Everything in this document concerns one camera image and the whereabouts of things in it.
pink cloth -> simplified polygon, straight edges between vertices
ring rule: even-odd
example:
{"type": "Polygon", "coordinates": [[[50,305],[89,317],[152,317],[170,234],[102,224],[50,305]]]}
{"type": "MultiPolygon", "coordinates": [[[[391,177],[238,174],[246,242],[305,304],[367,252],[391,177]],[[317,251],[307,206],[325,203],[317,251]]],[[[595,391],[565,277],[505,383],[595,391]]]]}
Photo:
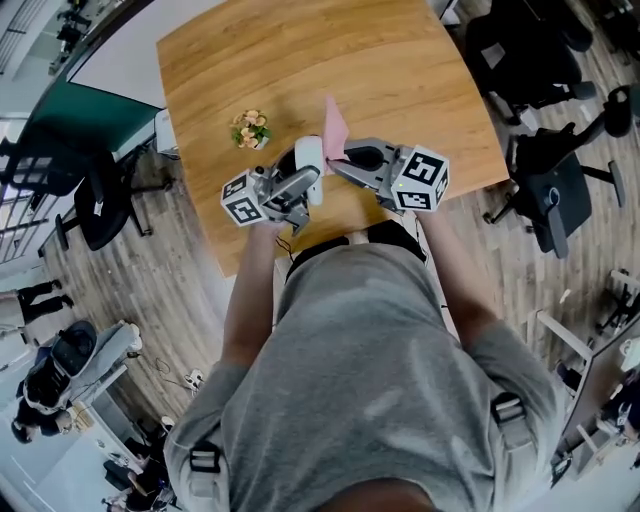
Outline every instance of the pink cloth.
{"type": "MultiPolygon", "coordinates": [[[[322,149],[326,160],[349,160],[344,152],[344,144],[349,137],[349,128],[345,122],[336,100],[333,96],[327,96],[326,113],[324,118],[324,133],[322,134],[322,149]]],[[[326,167],[328,174],[333,174],[326,167]]]]}

flower pot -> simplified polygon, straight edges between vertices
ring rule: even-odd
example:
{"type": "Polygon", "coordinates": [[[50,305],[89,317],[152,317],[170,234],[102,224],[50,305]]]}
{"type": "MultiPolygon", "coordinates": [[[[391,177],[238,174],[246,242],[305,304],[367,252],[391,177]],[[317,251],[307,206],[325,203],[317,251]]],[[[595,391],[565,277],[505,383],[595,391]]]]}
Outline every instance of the flower pot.
{"type": "Polygon", "coordinates": [[[269,142],[269,137],[262,137],[262,140],[260,141],[260,144],[258,144],[255,148],[255,150],[260,150],[263,147],[265,147],[267,145],[267,142],[269,142]]]}

green panel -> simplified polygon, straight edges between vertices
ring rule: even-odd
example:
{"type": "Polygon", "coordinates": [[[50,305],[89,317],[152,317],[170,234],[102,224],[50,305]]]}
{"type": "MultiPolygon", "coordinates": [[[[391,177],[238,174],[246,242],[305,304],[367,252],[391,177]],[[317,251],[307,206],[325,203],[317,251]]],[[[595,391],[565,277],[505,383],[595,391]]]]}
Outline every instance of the green panel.
{"type": "Polygon", "coordinates": [[[79,143],[116,151],[158,111],[123,96],[58,80],[37,106],[32,120],[79,143]]]}

black and white marker cube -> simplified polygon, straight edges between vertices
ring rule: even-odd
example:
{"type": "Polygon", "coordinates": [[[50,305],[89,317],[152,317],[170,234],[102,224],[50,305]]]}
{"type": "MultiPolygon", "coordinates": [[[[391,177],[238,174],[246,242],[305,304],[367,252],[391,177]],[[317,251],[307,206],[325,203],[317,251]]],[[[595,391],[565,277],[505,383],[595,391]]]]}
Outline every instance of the black and white marker cube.
{"type": "Polygon", "coordinates": [[[220,203],[238,226],[267,219],[256,197],[254,184],[255,180],[247,169],[222,187],[220,203]]]}
{"type": "Polygon", "coordinates": [[[399,210],[435,211],[449,186],[449,160],[416,146],[391,185],[399,210]]]}

black buckle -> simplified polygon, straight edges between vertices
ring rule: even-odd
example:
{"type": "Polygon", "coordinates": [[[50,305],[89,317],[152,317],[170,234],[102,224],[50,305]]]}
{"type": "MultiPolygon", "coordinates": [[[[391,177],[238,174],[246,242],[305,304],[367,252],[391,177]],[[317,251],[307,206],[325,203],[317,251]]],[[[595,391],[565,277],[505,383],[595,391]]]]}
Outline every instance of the black buckle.
{"type": "Polygon", "coordinates": [[[189,454],[191,471],[200,473],[220,473],[220,448],[205,441],[196,445],[189,454]]]}
{"type": "Polygon", "coordinates": [[[491,402],[491,415],[498,425],[502,425],[524,418],[526,412],[518,395],[504,392],[491,402]]]}

